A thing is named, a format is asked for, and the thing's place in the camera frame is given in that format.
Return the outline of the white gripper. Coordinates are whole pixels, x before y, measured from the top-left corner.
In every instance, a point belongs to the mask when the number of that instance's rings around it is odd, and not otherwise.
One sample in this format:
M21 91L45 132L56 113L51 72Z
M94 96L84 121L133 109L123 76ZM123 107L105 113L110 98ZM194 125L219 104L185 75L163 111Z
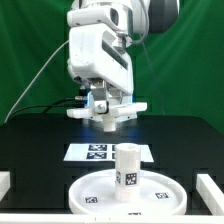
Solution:
M116 33L107 25L73 27L69 31L69 62L73 77L95 79L91 85L94 110L98 114L108 112L109 105L122 103L123 92L133 93L132 62L127 53L120 54L112 44Z

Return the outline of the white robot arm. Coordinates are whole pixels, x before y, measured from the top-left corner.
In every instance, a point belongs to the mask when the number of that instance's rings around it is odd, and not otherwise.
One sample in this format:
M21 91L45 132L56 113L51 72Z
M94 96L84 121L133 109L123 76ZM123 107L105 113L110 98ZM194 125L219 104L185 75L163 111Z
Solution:
M68 71L88 88L87 106L74 118L112 117L147 109L132 101L132 61L126 49L151 33L167 31L178 19L179 0L76 0L67 13Z

